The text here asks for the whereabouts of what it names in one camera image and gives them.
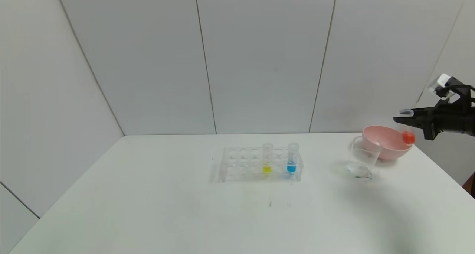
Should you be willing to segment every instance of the table surface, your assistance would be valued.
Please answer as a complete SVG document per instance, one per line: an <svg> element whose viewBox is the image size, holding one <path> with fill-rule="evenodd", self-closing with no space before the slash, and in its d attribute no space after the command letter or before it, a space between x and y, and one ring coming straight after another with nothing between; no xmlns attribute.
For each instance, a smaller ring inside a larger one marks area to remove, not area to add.
<svg viewBox="0 0 475 254"><path fill-rule="evenodd" d="M475 200L416 147L340 174L356 135L123 137L11 253L473 253ZM300 144L302 181L217 182L223 147L264 142Z"/></svg>

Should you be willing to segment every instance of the plastic bowl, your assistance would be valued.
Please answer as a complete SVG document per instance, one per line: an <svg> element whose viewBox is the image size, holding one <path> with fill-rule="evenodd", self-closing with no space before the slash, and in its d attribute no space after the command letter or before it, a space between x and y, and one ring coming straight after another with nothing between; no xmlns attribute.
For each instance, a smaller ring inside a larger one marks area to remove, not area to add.
<svg viewBox="0 0 475 254"><path fill-rule="evenodd" d="M380 159L396 159L404 156L411 146L402 140L402 132L384 126L368 126L363 129L363 147L367 150L375 149L382 145Z"/></svg>

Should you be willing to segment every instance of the clear glass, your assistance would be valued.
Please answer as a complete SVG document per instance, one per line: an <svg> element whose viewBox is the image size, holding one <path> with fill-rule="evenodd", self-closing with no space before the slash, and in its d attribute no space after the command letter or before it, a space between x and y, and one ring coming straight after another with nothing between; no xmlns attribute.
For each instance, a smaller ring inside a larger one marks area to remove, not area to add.
<svg viewBox="0 0 475 254"><path fill-rule="evenodd" d="M413 110L399 110L399 117L413 117ZM402 132L402 140L408 144L414 144L416 141L416 136L414 135L414 128L408 125L399 124L399 131Z"/></svg>
<svg viewBox="0 0 475 254"><path fill-rule="evenodd" d="M289 173L295 173L295 171L297 170L298 149L299 149L298 144L296 143L289 144L289 153L287 156L287 171Z"/></svg>
<svg viewBox="0 0 475 254"><path fill-rule="evenodd" d="M351 144L346 168L357 178L371 178L374 164L381 151L381 144L364 140L363 136L355 137Z"/></svg>
<svg viewBox="0 0 475 254"><path fill-rule="evenodd" d="M271 143L263 144L262 145L262 161L263 161L262 171L264 173L272 172L272 155L273 155L273 145Z"/></svg>

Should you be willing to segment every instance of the water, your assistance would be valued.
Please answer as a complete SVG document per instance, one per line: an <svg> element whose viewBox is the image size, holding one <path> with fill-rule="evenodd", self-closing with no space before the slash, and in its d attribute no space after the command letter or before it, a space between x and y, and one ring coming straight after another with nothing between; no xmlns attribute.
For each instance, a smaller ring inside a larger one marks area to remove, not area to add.
<svg viewBox="0 0 475 254"><path fill-rule="evenodd" d="M295 171L297 171L297 165L295 164L295 162L289 161L287 163L287 171L289 173L295 173Z"/></svg>
<svg viewBox="0 0 475 254"><path fill-rule="evenodd" d="M349 161L346 164L348 171L358 178L371 178L371 171L363 163L358 161Z"/></svg>

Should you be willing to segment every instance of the white wall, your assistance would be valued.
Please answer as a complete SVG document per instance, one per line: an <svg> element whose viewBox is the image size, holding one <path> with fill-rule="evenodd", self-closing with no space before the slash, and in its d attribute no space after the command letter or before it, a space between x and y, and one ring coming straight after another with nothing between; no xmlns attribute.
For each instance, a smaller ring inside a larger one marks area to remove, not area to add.
<svg viewBox="0 0 475 254"><path fill-rule="evenodd" d="M311 132L393 125L436 65L463 0L336 0Z"/></svg>
<svg viewBox="0 0 475 254"><path fill-rule="evenodd" d="M214 134L196 0L62 0L124 133Z"/></svg>
<svg viewBox="0 0 475 254"><path fill-rule="evenodd" d="M1 180L41 216L122 132L59 0L0 12Z"/></svg>
<svg viewBox="0 0 475 254"><path fill-rule="evenodd" d="M430 81L446 73L465 84L475 85L475 0L465 0ZM437 95L424 90L416 107L433 107ZM446 173L463 185L475 171L475 139L464 134L440 133L424 140L417 130L416 145Z"/></svg>
<svg viewBox="0 0 475 254"><path fill-rule="evenodd" d="M197 0L217 133L307 133L334 0Z"/></svg>
<svg viewBox="0 0 475 254"><path fill-rule="evenodd" d="M38 218L23 206L9 191L0 186L0 252L7 254L35 225Z"/></svg>

